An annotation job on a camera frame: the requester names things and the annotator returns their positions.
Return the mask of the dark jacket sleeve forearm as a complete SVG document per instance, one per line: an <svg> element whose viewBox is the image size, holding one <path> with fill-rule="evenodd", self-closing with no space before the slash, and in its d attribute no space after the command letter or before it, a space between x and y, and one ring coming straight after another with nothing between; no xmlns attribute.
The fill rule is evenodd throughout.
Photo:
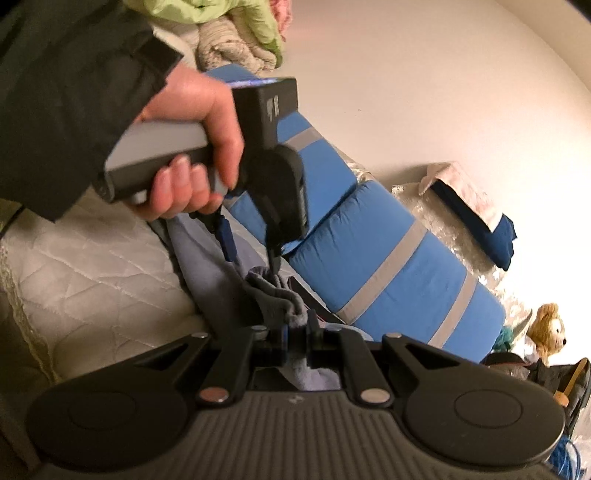
<svg viewBox="0 0 591 480"><path fill-rule="evenodd" d="M2 198L63 216L180 59L120 1L2 2Z"/></svg>

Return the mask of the person's left hand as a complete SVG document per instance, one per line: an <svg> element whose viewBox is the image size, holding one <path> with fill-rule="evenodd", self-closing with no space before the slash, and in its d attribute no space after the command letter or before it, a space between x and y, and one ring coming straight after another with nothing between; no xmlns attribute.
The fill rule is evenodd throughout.
<svg viewBox="0 0 591 480"><path fill-rule="evenodd" d="M134 119L136 123L155 120L201 123L213 145L219 178L229 189L235 188L245 143L228 85L180 64ZM155 175L149 199L130 209L152 222L180 213L211 214L221 202L221 195L211 192L205 167L192 165L187 156L178 155Z"/></svg>

